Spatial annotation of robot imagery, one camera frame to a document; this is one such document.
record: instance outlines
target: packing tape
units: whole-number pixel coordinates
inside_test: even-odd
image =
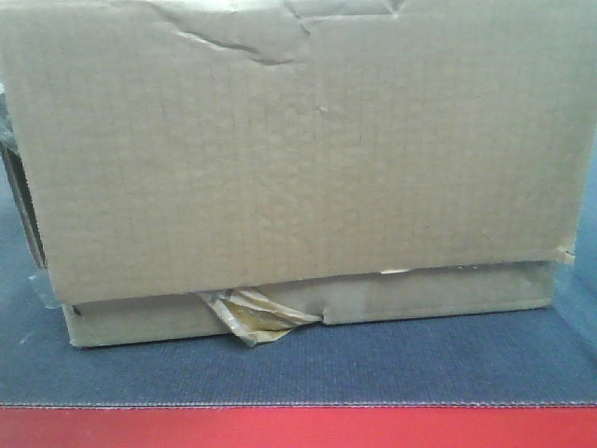
[[[37,294],[37,297],[44,303],[46,308],[54,310],[62,307],[49,280],[47,269],[40,269],[33,275],[30,275],[29,280],[31,281],[31,286]]]
[[[283,306],[250,287],[197,294],[249,347],[277,341],[296,327],[322,321],[319,315]]]

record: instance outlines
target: red surface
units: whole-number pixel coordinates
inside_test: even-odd
[[[0,447],[597,447],[597,408],[0,408]]]

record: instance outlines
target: torn packing tape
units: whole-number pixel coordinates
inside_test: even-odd
[[[323,320],[271,301],[250,287],[197,294],[249,347],[277,341],[296,327]]]

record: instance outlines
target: cardboard box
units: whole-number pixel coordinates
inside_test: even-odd
[[[303,280],[258,288],[275,303],[326,325],[526,310],[551,302],[554,266],[545,262],[421,269]],[[75,346],[137,343],[230,332],[197,294],[63,307]]]
[[[596,22],[591,0],[3,2],[56,293],[570,259]]]

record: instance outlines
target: blue fabric surface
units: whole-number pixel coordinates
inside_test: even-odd
[[[581,226],[579,242],[594,248],[595,228]],[[35,267],[0,175],[0,403],[597,403],[597,276],[582,247],[583,280],[562,270],[553,308],[312,326],[253,350],[231,336],[81,350],[61,311],[32,290]]]

